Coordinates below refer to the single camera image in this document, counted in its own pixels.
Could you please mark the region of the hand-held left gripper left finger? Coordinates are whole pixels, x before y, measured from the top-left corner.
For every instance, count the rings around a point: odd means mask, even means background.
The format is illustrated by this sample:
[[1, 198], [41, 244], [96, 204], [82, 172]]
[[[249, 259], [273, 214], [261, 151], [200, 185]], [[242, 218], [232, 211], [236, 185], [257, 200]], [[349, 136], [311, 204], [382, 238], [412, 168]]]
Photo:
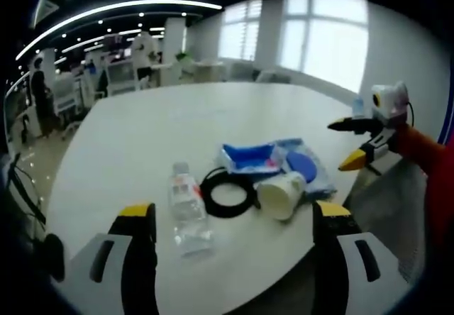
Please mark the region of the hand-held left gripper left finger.
[[65, 296], [80, 314], [158, 314], [156, 209], [127, 206], [69, 264]]

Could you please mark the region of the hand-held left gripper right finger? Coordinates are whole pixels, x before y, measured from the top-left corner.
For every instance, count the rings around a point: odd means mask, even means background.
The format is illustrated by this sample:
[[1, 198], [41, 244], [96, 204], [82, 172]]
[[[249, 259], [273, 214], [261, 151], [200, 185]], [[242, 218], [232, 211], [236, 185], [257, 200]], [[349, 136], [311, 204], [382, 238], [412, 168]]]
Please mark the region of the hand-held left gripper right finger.
[[397, 257], [340, 204], [313, 204], [313, 314], [386, 314], [409, 290]]

